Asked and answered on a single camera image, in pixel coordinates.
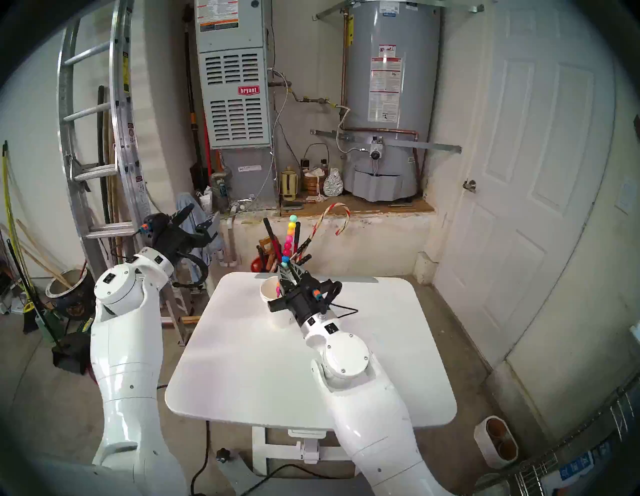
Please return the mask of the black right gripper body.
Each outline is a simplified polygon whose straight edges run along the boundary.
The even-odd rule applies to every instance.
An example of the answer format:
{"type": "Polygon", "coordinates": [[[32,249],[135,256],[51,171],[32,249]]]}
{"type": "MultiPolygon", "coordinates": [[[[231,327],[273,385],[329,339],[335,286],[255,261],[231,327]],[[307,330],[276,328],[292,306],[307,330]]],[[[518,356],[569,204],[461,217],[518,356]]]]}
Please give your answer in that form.
{"type": "Polygon", "coordinates": [[[314,280],[311,286],[295,285],[285,282],[286,307],[292,313],[297,323],[304,323],[312,316],[328,312],[328,304],[324,295],[330,290],[330,280],[318,282],[314,280]]]}

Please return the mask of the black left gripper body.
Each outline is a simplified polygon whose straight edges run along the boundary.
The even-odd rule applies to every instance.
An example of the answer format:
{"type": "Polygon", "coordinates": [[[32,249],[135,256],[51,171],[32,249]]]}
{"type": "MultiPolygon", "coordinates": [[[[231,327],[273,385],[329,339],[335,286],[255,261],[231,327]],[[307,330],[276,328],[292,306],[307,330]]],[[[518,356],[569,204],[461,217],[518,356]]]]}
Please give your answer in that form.
{"type": "Polygon", "coordinates": [[[150,214],[140,225],[140,234],[150,237],[150,247],[160,253],[190,253],[203,247],[203,237],[188,233],[181,224],[172,224],[168,214],[150,214]]]}

